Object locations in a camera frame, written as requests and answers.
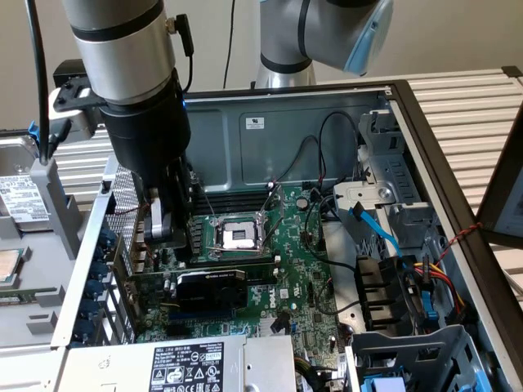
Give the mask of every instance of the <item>blue latch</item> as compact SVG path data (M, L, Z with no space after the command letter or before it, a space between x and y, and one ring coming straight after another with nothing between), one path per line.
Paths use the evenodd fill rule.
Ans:
M427 314L427 319L431 321L437 321L440 318L440 316L438 315L438 312L436 312L432 307L430 292L422 291L422 303L423 310L425 310L425 313Z
M32 121L29 128L27 128L27 132L36 140L37 143L40 143L40 128L37 127L34 121Z
M459 392L490 392L492 387L490 386L489 379L483 370L476 372L476 384L470 386L466 384L459 389Z

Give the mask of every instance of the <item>hard drive label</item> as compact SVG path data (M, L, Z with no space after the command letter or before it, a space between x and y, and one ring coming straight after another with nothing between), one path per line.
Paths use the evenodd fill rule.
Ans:
M0 198L16 223L49 220L38 188L29 176L0 177Z
M154 349L150 392L222 392L223 342Z

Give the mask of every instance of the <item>white wall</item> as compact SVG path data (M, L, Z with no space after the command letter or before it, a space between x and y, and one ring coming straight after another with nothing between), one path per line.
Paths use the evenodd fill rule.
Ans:
M221 88L231 0L164 0L168 14L187 13L194 37L193 91ZM78 58L60 0L38 0L49 75ZM248 88L259 57L258 0L236 3L228 87ZM523 69L523 0L396 0L391 31L369 76L518 65ZM187 61L173 38L181 84ZM315 64L319 81L349 75ZM0 128L38 118L36 77L22 0L0 0Z

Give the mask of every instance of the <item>green circuit board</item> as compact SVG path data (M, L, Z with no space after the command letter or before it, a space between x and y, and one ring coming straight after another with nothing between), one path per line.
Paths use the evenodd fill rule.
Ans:
M281 264L275 284L248 287L248 307L237 310L229 318L196 318L179 321L172 320L170 312L176 312L168 304L158 302L155 293L163 290L165 276L176 278L180 266L173 253L168 253L168 263L161 264L159 272L136 274L132 281L136 284L142 304L147 304L146 312L140 320L138 342L165 341L176 338L195 338L206 336L246 335L249 337L270 336L271 324L282 311L291 315L291 336L295 354L308 358L313 364L338 368L340 355L338 347L345 341L338 329L336 316L321 314L311 301L330 278L330 269L317 261L305 248L301 232L304 230L306 212L299 211L297 198L310 198L309 191L299 187L284 188L284 219L270 239L269 255L279 249ZM274 217L277 211L271 211ZM194 222L201 222L203 247L212 246L213 227L208 223L210 216L197 216ZM312 243L318 240L317 211L311 213L308 231L313 233ZM208 261L207 253L202 252L198 261ZM325 290L320 298L323 309L335 309L333 296ZM329 339L335 336L337 346L329 347Z

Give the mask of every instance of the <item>motherboard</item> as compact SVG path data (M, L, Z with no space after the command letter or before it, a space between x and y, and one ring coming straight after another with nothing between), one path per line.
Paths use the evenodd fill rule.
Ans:
M179 305L165 300L168 297L165 293L172 288L169 283L175 282L177 275L209 270L209 266L216 262L212 254L216 219L233 216L234 220L245 222L250 221L252 214L195 216L192 230L201 251L194 255L190 269L186 263L176 260L172 249L162 249L158 252L160 260L156 265L149 263L142 273L130 277L128 283L136 293L136 302L144 310L138 320L139 335L136 340L151 342L228 335L272 336L275 334L275 323L283 319L290 328L281 328L276 334L291 335L296 356L308 359L316 366L344 369L346 330L338 325L337 316L322 314L317 309L317 305L322 310L336 309L333 290L327 287L330 269L311 255L304 239L308 235L315 250L325 255L321 247L316 247L321 243L317 209L311 212L306 233L304 226L311 205L310 191L301 187L284 187L281 198L283 206L267 212L267 231L274 228L275 221L279 221L279 225L267 239L263 251L248 260L239 258L230 263L241 265L237 267L239 270L247 270L251 278L255 277L248 284L246 307L228 314L207 312L205 315L191 317L183 314L180 317ZM244 235L236 237L248 239L248 234L247 237ZM242 252L228 252L227 260L234 259L235 253L239 255ZM320 291L322 295L315 303Z

